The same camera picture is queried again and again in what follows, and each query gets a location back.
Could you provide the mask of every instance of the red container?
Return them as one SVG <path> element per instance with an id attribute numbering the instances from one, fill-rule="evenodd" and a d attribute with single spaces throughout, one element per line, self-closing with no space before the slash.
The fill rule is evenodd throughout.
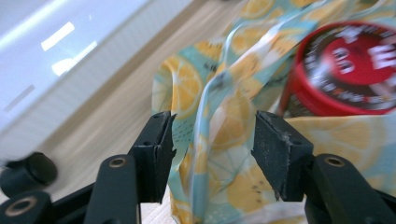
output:
<path id="1" fill-rule="evenodd" d="M 278 114 L 382 115 L 396 106 L 396 31 L 357 21 L 324 26 L 307 36 Z"/>

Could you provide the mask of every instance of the plastic bag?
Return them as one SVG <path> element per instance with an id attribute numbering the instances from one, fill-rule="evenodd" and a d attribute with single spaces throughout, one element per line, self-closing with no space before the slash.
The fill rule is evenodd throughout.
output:
<path id="1" fill-rule="evenodd" d="M 177 114 L 169 187 L 178 223 L 295 223 L 301 203 L 277 202 L 251 156 L 257 109 L 271 111 L 300 41 L 334 21 L 396 25 L 390 0 L 250 0 L 223 37 L 187 47 L 154 77 L 152 110 Z M 377 189 L 396 195 L 396 117 L 297 118 L 315 153 L 351 160 Z"/>

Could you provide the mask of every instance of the can lid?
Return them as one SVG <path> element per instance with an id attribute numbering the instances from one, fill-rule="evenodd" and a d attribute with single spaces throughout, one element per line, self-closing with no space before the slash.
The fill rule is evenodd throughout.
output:
<path id="1" fill-rule="evenodd" d="M 396 106 L 395 38 L 360 21 L 316 30 L 297 51 L 291 91 L 319 116 L 388 113 Z"/>

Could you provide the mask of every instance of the red can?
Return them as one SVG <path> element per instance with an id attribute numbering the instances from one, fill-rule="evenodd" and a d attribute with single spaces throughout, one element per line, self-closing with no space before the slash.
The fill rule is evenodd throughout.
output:
<path id="1" fill-rule="evenodd" d="M 396 106 L 396 32 L 348 21 L 307 36 L 281 97 L 278 114 L 382 115 Z"/>

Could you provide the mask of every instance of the red lid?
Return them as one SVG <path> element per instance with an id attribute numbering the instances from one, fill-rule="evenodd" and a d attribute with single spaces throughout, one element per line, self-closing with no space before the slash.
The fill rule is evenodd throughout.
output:
<path id="1" fill-rule="evenodd" d="M 396 106 L 395 37 L 357 21 L 316 30 L 298 49 L 291 91 L 319 116 L 388 113 Z"/>

